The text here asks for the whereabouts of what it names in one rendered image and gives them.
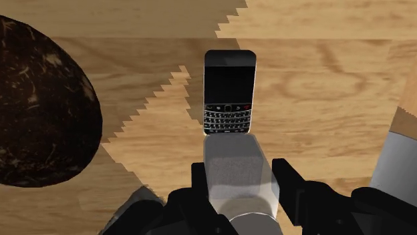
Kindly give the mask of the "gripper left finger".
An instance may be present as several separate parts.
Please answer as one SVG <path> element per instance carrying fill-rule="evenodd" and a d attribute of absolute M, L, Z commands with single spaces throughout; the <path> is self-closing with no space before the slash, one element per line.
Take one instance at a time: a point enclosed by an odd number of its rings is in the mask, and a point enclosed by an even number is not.
<path fill-rule="evenodd" d="M 192 186 L 172 191 L 163 202 L 141 186 L 114 213 L 103 235 L 239 235 L 208 199 L 205 167 L 191 166 Z"/>

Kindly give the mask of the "grey and tan slab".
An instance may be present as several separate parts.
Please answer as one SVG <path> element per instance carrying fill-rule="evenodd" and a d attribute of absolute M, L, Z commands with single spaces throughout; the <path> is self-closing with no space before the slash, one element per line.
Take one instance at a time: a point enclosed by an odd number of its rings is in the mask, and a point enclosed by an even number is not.
<path fill-rule="evenodd" d="M 370 186 L 417 207 L 417 63 L 410 70 Z"/>

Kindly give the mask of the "dark brown coconut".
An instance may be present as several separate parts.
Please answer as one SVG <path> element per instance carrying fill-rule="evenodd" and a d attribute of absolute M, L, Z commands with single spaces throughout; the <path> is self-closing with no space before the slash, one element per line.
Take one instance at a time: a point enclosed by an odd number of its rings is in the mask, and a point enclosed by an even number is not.
<path fill-rule="evenodd" d="M 0 15 L 0 184 L 68 181 L 101 138 L 100 103 L 81 67 L 48 36 Z"/>

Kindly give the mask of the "black keypad phone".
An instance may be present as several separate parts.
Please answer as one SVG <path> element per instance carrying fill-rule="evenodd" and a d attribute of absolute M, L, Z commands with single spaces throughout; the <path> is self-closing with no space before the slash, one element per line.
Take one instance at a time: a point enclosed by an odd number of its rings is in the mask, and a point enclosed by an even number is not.
<path fill-rule="evenodd" d="M 211 49 L 204 55 L 203 130 L 247 134 L 251 128 L 257 56 L 247 49 Z"/>

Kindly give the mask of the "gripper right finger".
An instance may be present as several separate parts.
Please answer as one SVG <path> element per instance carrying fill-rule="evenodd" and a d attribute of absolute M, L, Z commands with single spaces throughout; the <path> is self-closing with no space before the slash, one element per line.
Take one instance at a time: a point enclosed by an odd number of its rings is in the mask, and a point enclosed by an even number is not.
<path fill-rule="evenodd" d="M 356 188 L 350 197 L 307 181 L 283 158 L 272 160 L 279 203 L 302 235 L 417 235 L 417 207 L 381 190 Z"/>

